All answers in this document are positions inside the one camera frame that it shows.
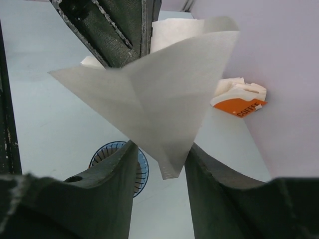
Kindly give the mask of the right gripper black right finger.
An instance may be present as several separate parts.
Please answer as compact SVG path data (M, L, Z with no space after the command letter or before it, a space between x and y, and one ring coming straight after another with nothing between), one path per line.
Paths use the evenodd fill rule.
M197 239L316 239L319 180L245 176L194 144L185 162Z

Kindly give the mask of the blue glass dripper cone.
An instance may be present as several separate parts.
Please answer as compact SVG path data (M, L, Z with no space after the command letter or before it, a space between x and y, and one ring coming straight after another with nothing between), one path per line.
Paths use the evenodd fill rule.
M89 163L88 168L95 166L97 163L102 160L108 158L116 151L121 149L127 142L126 141L113 141L109 142L102 147L100 147L95 154L92 156L92 159ZM137 197L141 191L145 188L148 178L149 178L149 164L148 160L143 153L143 151L139 148L138 152L138 166L136 170L136 178L134 185L134 195L133 197Z

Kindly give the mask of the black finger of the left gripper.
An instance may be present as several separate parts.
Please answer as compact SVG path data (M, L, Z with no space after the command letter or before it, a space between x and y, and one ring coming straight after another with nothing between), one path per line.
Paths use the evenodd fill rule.
M105 68L122 68L150 53L159 0L53 0L51 4Z

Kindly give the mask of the single white paper filter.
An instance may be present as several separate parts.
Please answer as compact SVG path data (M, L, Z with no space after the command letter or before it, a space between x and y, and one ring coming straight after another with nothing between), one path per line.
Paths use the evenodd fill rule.
M122 68L86 57L50 74L177 178L238 36L227 16L169 18L153 23L150 54Z

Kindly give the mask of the white paper coffee filters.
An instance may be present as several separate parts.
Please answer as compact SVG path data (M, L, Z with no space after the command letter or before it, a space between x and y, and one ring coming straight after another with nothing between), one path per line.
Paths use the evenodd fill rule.
M267 89L255 84L245 83L244 78L221 79L210 102L212 106L230 99L243 99L251 101L258 99L265 101Z

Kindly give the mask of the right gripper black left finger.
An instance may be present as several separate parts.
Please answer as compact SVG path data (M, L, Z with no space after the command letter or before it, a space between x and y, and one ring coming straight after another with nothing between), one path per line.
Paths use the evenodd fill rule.
M1 238L128 238L138 152L129 141L65 181L31 174L1 175Z

